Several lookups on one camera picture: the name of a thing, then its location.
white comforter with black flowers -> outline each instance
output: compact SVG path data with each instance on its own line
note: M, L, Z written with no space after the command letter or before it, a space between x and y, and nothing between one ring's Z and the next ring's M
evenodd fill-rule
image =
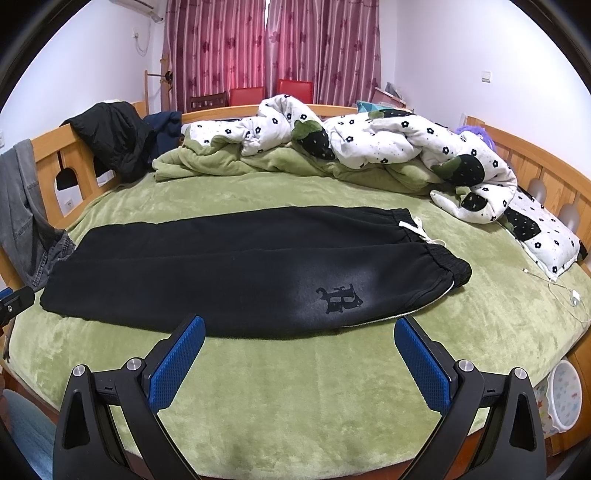
M236 122L201 121L190 125L192 140L242 144L254 155L291 141L319 161L338 160L352 169L368 163L404 163L419 158L455 187L455 198L431 192L436 205L472 223L499 218L517 189L503 159L475 134L456 135L405 110L384 109L325 121L289 95L263 100L256 116Z

purple plush toy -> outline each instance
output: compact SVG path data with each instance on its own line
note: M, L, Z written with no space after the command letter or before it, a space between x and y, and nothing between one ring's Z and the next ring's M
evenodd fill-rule
M464 125L463 127L457 128L456 133L459 135L462 132L465 132L466 130L468 130L469 132L472 132L475 135L478 135L482 139L482 141L486 144L486 146L488 148L490 148L494 153L496 153L496 145L492 141L491 136L488 133L486 133L486 130L484 130L482 127L474 127L473 125Z

navy jacket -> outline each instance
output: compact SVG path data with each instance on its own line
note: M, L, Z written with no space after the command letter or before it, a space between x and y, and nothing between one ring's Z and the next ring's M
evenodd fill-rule
M181 112L160 112L144 118L144 122L156 132L156 142L150 153L149 166L153 159L178 147L178 139L181 136L181 116Z

gray jeans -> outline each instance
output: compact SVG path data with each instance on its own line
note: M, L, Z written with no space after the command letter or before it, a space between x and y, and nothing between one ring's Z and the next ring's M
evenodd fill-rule
M0 245L34 291L45 286L56 262L74 251L66 231L47 222L30 140L0 155Z

wooden bed frame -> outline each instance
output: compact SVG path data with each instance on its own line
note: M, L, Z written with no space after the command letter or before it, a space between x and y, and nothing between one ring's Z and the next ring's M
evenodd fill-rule
M147 104L145 101L135 102L133 105L139 115L143 118L147 112ZM318 116L338 116L357 112L356 108L353 107L333 105L309 105L309 107ZM258 105L242 105L203 110L183 114L182 122L183 124L188 124L197 120L240 118L256 115L257 109ZM564 205L572 204L576 206L580 215L580 225L576 234L589 249L591 247L591 180L564 161L560 160L558 157L540 147L512 134L490 127L477 118L468 117L467 124L486 128L486 131L496 143L499 156L513 166L521 186L527 188L532 179L540 179L544 183L547 189L547 199L544 204L549 211L558 215L560 209ZM80 216L82 210L91 201L119 183L119 177L115 176L106 184L99 187L95 176L92 152L74 133L70 125L64 125L41 135L40 137L33 139L32 143L41 194L46 207L47 217L49 222L58 228L68 227ZM74 170L83 199L81 204L77 205L65 216L61 212L54 187L56 176L60 172L60 158L64 168L71 168ZM586 265L583 264L582 267L591 275ZM16 289L22 286L21 279L8 260L2 247L0 247L0 275L9 287ZM4 338L5 336L0 339L0 347L4 344ZM576 353L577 348L580 349L581 345L584 345L585 343L587 344L586 350L591 352L591 335L586 335L579 341L573 350L571 350L569 358L572 357L573 353ZM7 369L7 366L3 361L0 361L0 365L2 365L4 370L10 374L10 371ZM591 354L589 355L589 365L589 374L591 375ZM19 386L19 392L26 393L29 398L35 401L35 403L42 406L43 410L48 412L52 418L56 418L56 412L51 407L44 404L44 402L38 398L27 385L23 382L20 382L21 385L18 385L18 383L16 383L18 380L15 381L14 377L8 378L13 382L13 386ZM589 391L591 391L591 379L589 384ZM580 433L579 436L585 433L591 433L591 402L589 401L589 396L587 396L585 400L588 406L585 407L584 405L583 408L587 408L588 410L585 415L589 418L589 425L585 425L584 428L582 428L582 433ZM467 463L470 461L472 452L476 448L478 437L479 433L477 432L467 439L456 464L450 471L449 478L455 478L463 472ZM569 445L568 442L562 442L562 448L554 448L554 443L555 442L553 441L552 448L555 452L564 449L565 445ZM407 462L393 465L378 471L355 476L355 479L377 480L389 478L390 480L393 480L402 474L406 466Z

